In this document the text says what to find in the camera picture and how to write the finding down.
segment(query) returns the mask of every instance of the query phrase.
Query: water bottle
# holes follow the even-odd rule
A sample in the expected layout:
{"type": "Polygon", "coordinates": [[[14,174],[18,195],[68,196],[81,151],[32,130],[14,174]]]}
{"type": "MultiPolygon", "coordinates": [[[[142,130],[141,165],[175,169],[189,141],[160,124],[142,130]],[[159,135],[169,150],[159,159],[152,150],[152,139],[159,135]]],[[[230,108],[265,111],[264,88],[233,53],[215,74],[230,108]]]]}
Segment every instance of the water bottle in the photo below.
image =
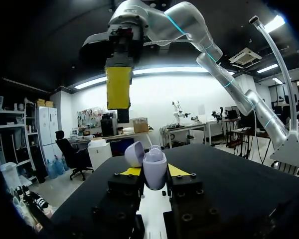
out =
{"type": "Polygon", "coordinates": [[[58,173],[58,175],[62,175],[64,173],[62,159],[58,159],[56,155],[54,157],[55,157],[56,172],[58,173]]]}
{"type": "Polygon", "coordinates": [[[68,165],[66,164],[65,157],[64,157],[63,154],[62,154],[62,163],[63,163],[64,170],[65,170],[65,171],[68,171],[68,170],[69,170],[69,167],[68,167],[68,165]]]}
{"type": "Polygon", "coordinates": [[[49,160],[47,160],[46,171],[48,172],[48,175],[51,179],[54,179],[58,176],[52,163],[50,163],[49,160]]]}

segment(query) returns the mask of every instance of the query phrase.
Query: black table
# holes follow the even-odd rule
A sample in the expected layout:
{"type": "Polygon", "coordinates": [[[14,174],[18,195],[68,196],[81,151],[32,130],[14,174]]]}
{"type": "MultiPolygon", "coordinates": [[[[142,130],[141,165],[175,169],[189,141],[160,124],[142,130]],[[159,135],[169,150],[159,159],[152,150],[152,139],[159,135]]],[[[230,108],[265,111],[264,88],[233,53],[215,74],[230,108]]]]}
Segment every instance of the black table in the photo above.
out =
{"type": "MultiPolygon", "coordinates": [[[[206,195],[224,220],[238,214],[250,219],[268,213],[278,203],[299,194],[298,177],[204,144],[190,144],[164,152],[170,164],[197,174],[204,183],[206,195]]],[[[52,220],[59,223],[72,215],[93,225],[91,207],[105,194],[107,180],[128,167],[123,156],[105,161],[60,206],[52,220]]]]}

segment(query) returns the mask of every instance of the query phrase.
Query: ceiling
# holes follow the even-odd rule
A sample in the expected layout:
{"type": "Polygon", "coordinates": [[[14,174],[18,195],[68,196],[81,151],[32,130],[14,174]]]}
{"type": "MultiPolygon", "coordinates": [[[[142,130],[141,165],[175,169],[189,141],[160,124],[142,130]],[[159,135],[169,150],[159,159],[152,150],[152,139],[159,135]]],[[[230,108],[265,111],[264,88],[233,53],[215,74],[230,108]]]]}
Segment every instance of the ceiling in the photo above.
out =
{"type": "MultiPolygon", "coordinates": [[[[51,92],[61,85],[70,86],[103,73],[102,66],[84,65],[78,53],[88,36],[107,30],[107,23],[113,14],[109,9],[117,7],[120,0],[50,0],[34,1],[32,5],[15,2],[5,6],[7,21],[1,28],[2,77],[51,92]]],[[[166,10],[180,0],[144,2],[156,3],[156,8],[166,10]]],[[[276,63],[261,33],[249,24],[249,19],[254,15],[266,24],[277,14],[271,12],[261,0],[189,2],[201,11],[214,42],[222,49],[224,55],[220,62],[223,67],[238,71],[239,68],[231,66],[228,59],[248,47],[263,58],[260,63],[245,69],[248,74],[262,79],[279,72],[276,68],[257,73],[257,70],[276,63]]],[[[299,44],[293,39],[289,26],[283,25],[271,36],[281,50],[288,69],[298,68],[299,44]]],[[[173,43],[161,51],[158,46],[147,46],[139,65],[196,65],[198,55],[199,52],[187,43],[173,43]]]]}

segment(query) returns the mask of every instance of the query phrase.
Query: cardboard box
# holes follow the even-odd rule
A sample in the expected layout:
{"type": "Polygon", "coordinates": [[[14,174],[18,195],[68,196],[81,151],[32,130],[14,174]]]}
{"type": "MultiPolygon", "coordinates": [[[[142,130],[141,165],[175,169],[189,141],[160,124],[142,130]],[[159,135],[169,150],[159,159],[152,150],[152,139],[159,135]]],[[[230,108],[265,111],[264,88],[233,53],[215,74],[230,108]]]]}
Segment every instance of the cardboard box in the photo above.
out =
{"type": "Polygon", "coordinates": [[[148,118],[133,119],[134,133],[148,132],[148,118]]]}

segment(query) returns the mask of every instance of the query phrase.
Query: white refrigerator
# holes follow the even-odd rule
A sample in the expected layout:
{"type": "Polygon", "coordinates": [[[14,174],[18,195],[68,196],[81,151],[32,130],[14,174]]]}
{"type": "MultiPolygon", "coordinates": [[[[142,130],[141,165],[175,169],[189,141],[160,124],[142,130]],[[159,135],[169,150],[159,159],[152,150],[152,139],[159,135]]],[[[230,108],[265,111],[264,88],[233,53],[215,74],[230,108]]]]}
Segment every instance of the white refrigerator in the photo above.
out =
{"type": "Polygon", "coordinates": [[[62,152],[55,142],[55,132],[59,131],[57,109],[39,107],[36,115],[38,123],[37,128],[45,164],[47,163],[47,160],[51,162],[55,155],[58,158],[62,158],[62,152]]]}

